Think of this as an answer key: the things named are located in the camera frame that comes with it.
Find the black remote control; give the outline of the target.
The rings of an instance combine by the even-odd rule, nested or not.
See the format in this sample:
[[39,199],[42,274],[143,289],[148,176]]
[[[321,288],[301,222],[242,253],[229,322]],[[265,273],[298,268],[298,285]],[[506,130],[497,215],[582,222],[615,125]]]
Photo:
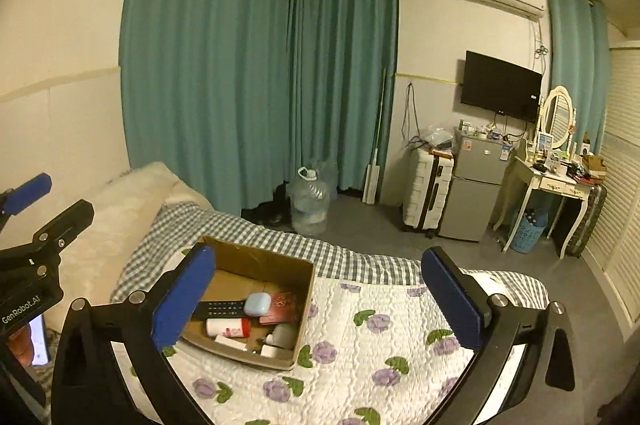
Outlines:
[[200,301],[192,312],[193,321],[241,319],[246,317],[245,301]]

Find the grey checked bed sheet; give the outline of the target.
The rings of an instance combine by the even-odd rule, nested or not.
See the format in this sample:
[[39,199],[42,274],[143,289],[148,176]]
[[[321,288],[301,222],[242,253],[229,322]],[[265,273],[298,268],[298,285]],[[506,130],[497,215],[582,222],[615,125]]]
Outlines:
[[179,263],[186,249],[200,237],[214,237],[306,259],[316,267],[316,280],[320,278],[322,266],[343,265],[340,252],[344,247],[295,233],[269,230],[240,217],[206,210],[194,202],[181,202],[166,205],[157,213],[150,232],[122,269],[110,301],[121,301],[135,289],[149,289],[162,273]]

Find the black wall television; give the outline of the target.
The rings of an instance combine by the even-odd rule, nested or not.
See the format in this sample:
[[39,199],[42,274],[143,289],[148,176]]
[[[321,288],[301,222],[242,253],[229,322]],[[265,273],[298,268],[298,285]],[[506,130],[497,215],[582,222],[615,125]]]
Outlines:
[[537,121],[541,85],[542,75],[534,70],[468,50],[460,101],[533,123]]

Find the red pink small book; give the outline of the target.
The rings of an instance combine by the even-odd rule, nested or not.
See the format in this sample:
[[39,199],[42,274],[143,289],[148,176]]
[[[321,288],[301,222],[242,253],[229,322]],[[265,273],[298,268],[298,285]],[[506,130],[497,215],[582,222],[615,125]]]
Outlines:
[[294,292],[281,292],[271,295],[271,304],[265,315],[258,318],[260,325],[277,325],[299,321],[298,297]]

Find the white flat mop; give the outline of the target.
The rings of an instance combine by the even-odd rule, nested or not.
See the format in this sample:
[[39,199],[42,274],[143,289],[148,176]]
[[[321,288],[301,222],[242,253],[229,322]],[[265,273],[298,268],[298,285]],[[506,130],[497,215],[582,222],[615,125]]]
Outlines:
[[370,162],[367,166],[366,182],[364,183],[362,196],[362,202],[367,205],[373,205],[375,203],[376,189],[378,189],[378,174],[380,174],[380,167],[378,166],[378,149],[380,148],[380,135],[384,111],[386,81],[387,69],[384,68],[382,75],[380,101],[378,101],[378,117],[376,118],[373,150]]

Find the large clear water jug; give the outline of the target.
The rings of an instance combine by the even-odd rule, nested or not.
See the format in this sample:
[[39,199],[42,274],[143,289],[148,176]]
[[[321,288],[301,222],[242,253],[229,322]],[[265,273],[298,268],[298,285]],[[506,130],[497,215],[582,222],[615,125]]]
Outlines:
[[290,198],[292,225],[297,233],[313,237],[326,230],[331,193],[316,170],[299,167]]

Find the dark suitcase beside table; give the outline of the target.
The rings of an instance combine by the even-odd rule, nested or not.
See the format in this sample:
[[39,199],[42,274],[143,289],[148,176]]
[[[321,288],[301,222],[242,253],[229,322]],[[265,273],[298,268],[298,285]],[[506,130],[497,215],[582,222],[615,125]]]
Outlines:
[[[608,188],[605,185],[594,185],[589,193],[587,209],[584,216],[580,219],[577,229],[574,231],[568,241],[565,254],[573,257],[582,256],[586,245],[593,233],[594,227],[598,222],[601,212],[604,208],[606,198],[608,197]],[[578,200],[569,200],[565,203],[563,214],[567,220],[568,229],[572,228],[575,217],[582,209],[582,202]]]

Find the cream fluffy blanket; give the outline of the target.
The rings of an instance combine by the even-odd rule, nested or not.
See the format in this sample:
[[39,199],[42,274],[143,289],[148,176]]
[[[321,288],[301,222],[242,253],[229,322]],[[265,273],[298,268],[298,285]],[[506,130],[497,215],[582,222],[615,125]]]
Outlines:
[[110,301],[126,263],[166,204],[212,204],[183,182],[162,162],[131,170],[88,194],[94,218],[88,229],[61,254],[63,299],[47,310],[47,327],[61,332],[66,313],[77,297],[93,305]]

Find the blue laundry basket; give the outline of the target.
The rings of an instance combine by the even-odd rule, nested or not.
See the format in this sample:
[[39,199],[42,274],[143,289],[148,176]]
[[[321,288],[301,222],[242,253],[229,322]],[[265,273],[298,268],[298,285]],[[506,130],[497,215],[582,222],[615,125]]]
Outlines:
[[548,212],[544,208],[526,208],[510,245],[513,251],[528,254],[536,245],[548,225]]

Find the teal side curtain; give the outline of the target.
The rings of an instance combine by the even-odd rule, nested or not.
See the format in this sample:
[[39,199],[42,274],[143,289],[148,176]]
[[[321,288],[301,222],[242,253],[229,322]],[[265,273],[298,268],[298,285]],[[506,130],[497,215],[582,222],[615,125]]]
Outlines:
[[611,55],[608,19],[598,0],[548,0],[551,29],[551,84],[563,86],[577,113],[576,138],[590,138],[592,153],[600,151]]

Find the black bag on floor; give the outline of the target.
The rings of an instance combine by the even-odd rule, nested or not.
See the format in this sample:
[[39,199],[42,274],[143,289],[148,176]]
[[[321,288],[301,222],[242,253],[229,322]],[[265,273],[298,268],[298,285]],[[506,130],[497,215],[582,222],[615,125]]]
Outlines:
[[273,191],[270,201],[262,202],[256,208],[243,208],[241,217],[269,228],[291,226],[291,198],[288,195],[288,182],[282,182]]

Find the white oval vanity mirror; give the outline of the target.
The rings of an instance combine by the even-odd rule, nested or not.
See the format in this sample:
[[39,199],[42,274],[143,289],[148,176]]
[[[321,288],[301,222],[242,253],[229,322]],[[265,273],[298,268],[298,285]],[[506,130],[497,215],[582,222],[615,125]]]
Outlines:
[[568,89],[564,86],[552,88],[539,111],[538,148],[551,151],[569,144],[575,133],[576,114]]

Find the white small tube bottle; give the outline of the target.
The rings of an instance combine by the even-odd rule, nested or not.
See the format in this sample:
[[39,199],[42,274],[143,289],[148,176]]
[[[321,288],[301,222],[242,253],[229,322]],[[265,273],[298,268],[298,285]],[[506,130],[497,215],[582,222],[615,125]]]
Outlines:
[[230,347],[233,348],[235,350],[241,350],[241,351],[245,351],[246,350],[246,344],[243,343],[242,341],[237,341],[234,338],[230,338],[224,335],[220,335],[218,334],[215,339],[214,342],[218,345],[222,345],[222,346],[226,346],[226,347]]

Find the teal window curtain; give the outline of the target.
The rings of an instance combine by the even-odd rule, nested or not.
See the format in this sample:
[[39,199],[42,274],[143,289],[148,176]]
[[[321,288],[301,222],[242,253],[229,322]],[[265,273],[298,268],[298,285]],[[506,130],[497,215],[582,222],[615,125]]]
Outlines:
[[301,166],[361,189],[387,69],[386,149],[399,0],[125,0],[119,41],[129,159],[162,162],[238,214]]

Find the red-capped clear jar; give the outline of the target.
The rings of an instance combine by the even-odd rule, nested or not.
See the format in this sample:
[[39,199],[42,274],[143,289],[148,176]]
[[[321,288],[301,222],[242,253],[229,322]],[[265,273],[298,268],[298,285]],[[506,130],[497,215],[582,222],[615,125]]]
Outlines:
[[208,337],[247,338],[250,336],[250,320],[245,318],[213,318],[205,321]]

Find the white dressing table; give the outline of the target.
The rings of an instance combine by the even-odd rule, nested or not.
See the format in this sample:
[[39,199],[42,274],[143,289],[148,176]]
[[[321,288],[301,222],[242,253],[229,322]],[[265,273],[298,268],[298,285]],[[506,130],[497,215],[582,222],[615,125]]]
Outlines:
[[520,152],[514,151],[512,160],[506,167],[503,189],[504,196],[500,213],[492,229],[497,231],[506,221],[508,211],[515,211],[514,225],[501,242],[501,252],[503,253],[511,249],[518,226],[520,226],[525,211],[532,205],[533,199],[537,200],[541,196],[547,196],[559,201],[554,217],[549,219],[546,233],[548,239],[552,237],[553,231],[558,226],[558,221],[566,202],[568,200],[580,202],[579,211],[574,217],[572,226],[568,229],[559,249],[559,259],[563,259],[567,255],[570,240],[573,239],[587,214],[593,185],[589,185],[587,182],[578,182],[578,180],[567,176],[567,174],[558,175],[538,171],[532,162],[526,161],[521,157]]

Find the floral white quilt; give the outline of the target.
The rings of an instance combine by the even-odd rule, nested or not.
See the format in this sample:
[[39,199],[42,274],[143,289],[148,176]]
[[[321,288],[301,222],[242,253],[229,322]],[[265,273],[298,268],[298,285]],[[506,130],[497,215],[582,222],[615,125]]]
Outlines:
[[314,281],[292,369],[259,369],[185,341],[169,365],[216,424],[421,424],[473,357],[417,261],[340,252]]

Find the white hard-shell suitcase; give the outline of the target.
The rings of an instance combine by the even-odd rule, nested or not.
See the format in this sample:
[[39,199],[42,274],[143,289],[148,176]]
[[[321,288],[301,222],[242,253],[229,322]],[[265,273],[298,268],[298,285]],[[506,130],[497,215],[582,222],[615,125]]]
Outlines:
[[414,149],[409,153],[408,182],[402,201],[406,227],[434,235],[442,219],[454,170],[450,152]]

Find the lit smartphone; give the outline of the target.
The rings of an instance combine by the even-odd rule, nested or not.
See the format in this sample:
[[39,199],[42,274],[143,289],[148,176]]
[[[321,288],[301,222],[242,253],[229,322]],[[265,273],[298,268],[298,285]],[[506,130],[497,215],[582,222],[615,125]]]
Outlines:
[[38,315],[38,317],[29,322],[29,332],[30,345],[32,345],[32,361],[30,361],[30,364],[34,367],[44,367],[50,362],[51,356],[43,315]]

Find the brown cardboard box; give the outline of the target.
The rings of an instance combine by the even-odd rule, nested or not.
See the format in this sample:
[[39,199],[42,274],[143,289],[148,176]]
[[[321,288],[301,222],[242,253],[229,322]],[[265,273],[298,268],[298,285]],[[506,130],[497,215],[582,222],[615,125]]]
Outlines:
[[314,264],[214,237],[200,242],[213,250],[215,271],[181,337],[218,357],[292,370],[304,345]]

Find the white power adapter cube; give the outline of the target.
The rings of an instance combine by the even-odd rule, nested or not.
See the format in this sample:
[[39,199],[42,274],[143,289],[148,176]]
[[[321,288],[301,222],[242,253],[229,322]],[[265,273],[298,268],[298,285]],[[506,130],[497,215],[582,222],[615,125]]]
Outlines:
[[277,324],[272,333],[267,337],[267,343],[271,346],[286,350],[293,350],[298,338],[298,327],[294,323]]

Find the silver mini fridge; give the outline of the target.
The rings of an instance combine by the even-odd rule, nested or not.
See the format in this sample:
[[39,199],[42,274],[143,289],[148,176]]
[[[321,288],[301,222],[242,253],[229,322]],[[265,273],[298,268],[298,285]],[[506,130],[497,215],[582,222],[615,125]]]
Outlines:
[[512,146],[502,139],[470,136],[462,130],[454,134],[458,152],[438,235],[480,242],[497,203]]

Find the white earbuds case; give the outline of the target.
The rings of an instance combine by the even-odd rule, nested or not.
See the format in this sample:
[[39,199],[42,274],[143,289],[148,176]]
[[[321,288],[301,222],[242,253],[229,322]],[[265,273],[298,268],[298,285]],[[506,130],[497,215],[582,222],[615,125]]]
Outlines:
[[271,306],[271,295],[266,292],[252,293],[244,301],[244,315],[250,318],[260,318],[267,315]]

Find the white charger plug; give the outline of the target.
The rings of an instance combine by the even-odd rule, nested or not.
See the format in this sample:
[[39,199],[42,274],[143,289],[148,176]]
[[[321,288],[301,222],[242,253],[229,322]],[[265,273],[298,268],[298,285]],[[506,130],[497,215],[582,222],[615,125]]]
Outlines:
[[284,360],[290,356],[290,351],[277,346],[264,344],[262,345],[262,349],[260,349],[260,354],[266,358]]

